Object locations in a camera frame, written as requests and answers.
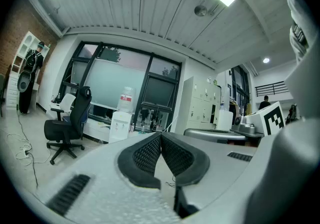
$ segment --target brick wall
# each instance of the brick wall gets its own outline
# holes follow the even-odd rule
[[[37,83],[40,84],[46,64],[52,51],[57,45],[59,37],[48,27],[46,22],[39,16],[28,0],[15,0],[6,22],[0,32],[0,73],[5,75],[12,64],[16,51],[26,33],[30,31],[47,46],[50,50],[45,57],[40,70]]]

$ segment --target floor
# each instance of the floor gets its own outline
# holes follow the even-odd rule
[[[49,160],[54,155],[57,148],[52,147],[51,149],[47,149],[46,147],[47,140],[44,134],[44,125],[47,119],[49,119],[48,116],[38,107],[28,115],[19,115],[23,131],[32,145],[31,153],[33,154],[34,161],[42,162],[34,164],[38,188],[46,185],[60,171],[70,166],[79,158],[85,156],[89,151],[101,146],[100,143],[91,141],[87,138],[83,138],[83,141],[75,141],[74,143],[82,143],[85,147],[84,151],[80,148],[74,148],[73,152],[77,155],[77,159],[73,159],[67,152],[63,152],[55,159],[55,165],[51,165]],[[18,160],[15,157],[18,152],[22,151],[20,147],[23,148],[25,144],[25,142],[21,141],[19,135],[24,138],[21,125],[18,121],[17,112],[15,110],[5,110],[4,107],[3,117],[0,119],[1,164],[7,171],[13,183],[34,193],[37,188],[33,165],[27,165],[31,162],[31,159]],[[18,158],[21,158],[22,156],[23,155],[20,153],[17,155]],[[162,156],[160,156],[157,162],[154,176],[161,180],[161,193],[169,205],[173,207],[175,188],[166,183],[174,183],[172,180],[173,175]]]

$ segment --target tree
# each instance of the tree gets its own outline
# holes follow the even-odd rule
[[[111,48],[108,46],[105,48],[100,56],[100,59],[108,60],[111,62],[119,62],[121,60],[120,58],[120,52],[118,48]]]
[[[165,77],[176,79],[177,78],[177,71],[178,71],[178,69],[175,68],[174,66],[172,66],[170,72],[167,68],[164,68],[164,70],[162,71],[162,75]]]

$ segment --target railing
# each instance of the railing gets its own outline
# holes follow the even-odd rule
[[[255,91],[257,96],[289,92],[283,81],[263,86],[256,86]]]

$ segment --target window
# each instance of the window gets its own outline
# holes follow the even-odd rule
[[[246,72],[240,67],[234,67],[232,70],[232,96],[236,100],[242,116],[246,115],[247,104],[249,103],[249,84]]]
[[[172,122],[180,69],[181,63],[154,53],[81,42],[64,73],[60,100],[66,93],[77,95],[80,87],[89,86],[89,118],[110,124],[124,87],[131,87],[135,89],[131,121],[135,129],[163,131]]]

